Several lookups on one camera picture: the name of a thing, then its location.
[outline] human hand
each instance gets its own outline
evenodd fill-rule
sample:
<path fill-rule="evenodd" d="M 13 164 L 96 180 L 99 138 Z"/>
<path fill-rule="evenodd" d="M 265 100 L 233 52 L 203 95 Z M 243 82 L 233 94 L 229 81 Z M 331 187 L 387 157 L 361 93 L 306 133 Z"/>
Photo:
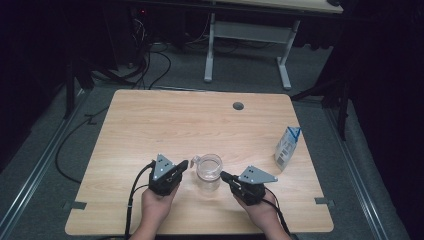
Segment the human hand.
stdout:
<path fill-rule="evenodd" d="M 172 201 L 177 194 L 178 187 L 168 196 L 160 196 L 150 189 L 141 195 L 141 221 L 140 226 L 131 236 L 134 240 L 154 239 L 156 232 L 171 211 Z"/>
<path fill-rule="evenodd" d="M 266 194 L 264 196 L 265 200 L 273 203 L 275 205 L 275 198 L 271 192 L 265 190 Z M 247 206 L 240 198 L 233 195 L 237 202 L 241 207 L 246 210 L 249 215 L 250 220 L 255 224 L 259 229 L 264 232 L 267 239 L 291 239 L 290 236 L 284 231 L 281 226 L 280 220 L 278 219 L 277 212 L 275 209 L 264 202 L 260 202 L 259 204 Z"/>

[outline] glass cup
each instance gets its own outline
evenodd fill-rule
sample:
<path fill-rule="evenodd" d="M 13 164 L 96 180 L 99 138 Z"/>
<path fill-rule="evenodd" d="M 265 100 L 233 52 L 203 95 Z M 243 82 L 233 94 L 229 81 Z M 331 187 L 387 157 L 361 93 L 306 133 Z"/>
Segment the glass cup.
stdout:
<path fill-rule="evenodd" d="M 194 156 L 190 167 L 196 164 L 197 183 L 202 190 L 214 191 L 219 187 L 223 168 L 221 158 L 216 154 Z"/>

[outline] floor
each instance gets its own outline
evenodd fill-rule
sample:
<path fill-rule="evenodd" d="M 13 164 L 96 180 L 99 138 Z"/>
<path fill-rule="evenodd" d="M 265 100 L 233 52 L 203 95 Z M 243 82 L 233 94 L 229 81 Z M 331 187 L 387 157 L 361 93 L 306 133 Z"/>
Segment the floor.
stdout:
<path fill-rule="evenodd" d="M 253 49 L 227 44 L 216 47 L 213 81 L 203 81 L 206 49 L 203 44 L 180 51 L 157 44 L 150 54 L 150 68 L 143 77 L 152 89 L 201 90 L 227 92 L 279 93 L 290 96 L 315 84 L 331 53 L 328 50 L 293 48 L 287 69 L 292 89 L 282 88 L 273 57 L 274 47 Z M 131 69 L 122 66 L 118 74 Z M 92 91 L 81 91 L 78 110 L 73 118 L 63 120 L 65 91 L 57 95 L 51 106 L 34 124 L 32 133 L 0 175 L 2 193 L 0 239 L 99 239 L 100 236 L 69 236 L 64 228 L 69 216 L 67 203 L 75 199 L 79 185 L 64 178 L 56 162 L 66 174 L 81 180 L 90 159 L 106 111 L 92 118 L 94 124 L 81 124 L 107 107 L 117 89 L 128 88 L 108 81 L 96 80 Z M 336 109 L 323 109 L 320 97 L 293 102 L 310 151 L 335 228 L 330 233 L 297 233 L 298 239 L 409 239 L 396 215 L 387 191 L 372 161 L 366 139 L 349 105 L 346 141 L 335 131 Z M 227 239 L 226 236 L 180 236 L 182 239 Z"/>

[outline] gray metal bracket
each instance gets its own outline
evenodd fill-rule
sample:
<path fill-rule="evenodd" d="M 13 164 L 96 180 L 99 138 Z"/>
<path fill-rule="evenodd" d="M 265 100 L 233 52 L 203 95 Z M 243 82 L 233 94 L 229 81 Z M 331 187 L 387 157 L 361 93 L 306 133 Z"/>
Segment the gray metal bracket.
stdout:
<path fill-rule="evenodd" d="M 173 168 L 175 168 L 175 164 L 159 153 L 156 158 L 155 171 L 153 172 L 153 180 L 158 180 L 163 175 L 171 171 Z"/>
<path fill-rule="evenodd" d="M 267 182 L 276 182 L 278 178 L 262 171 L 259 168 L 256 168 L 252 165 L 248 166 L 246 170 L 239 176 L 241 182 L 250 183 L 250 184 L 260 184 Z"/>

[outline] small carton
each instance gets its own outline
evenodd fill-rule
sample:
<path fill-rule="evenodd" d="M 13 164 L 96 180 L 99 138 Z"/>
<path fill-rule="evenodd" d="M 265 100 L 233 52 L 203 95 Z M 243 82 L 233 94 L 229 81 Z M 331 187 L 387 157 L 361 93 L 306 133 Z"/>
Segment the small carton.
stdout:
<path fill-rule="evenodd" d="M 283 137 L 280 139 L 277 147 L 275 148 L 275 162 L 281 171 L 284 171 L 293 156 L 300 132 L 300 127 L 287 127 Z"/>

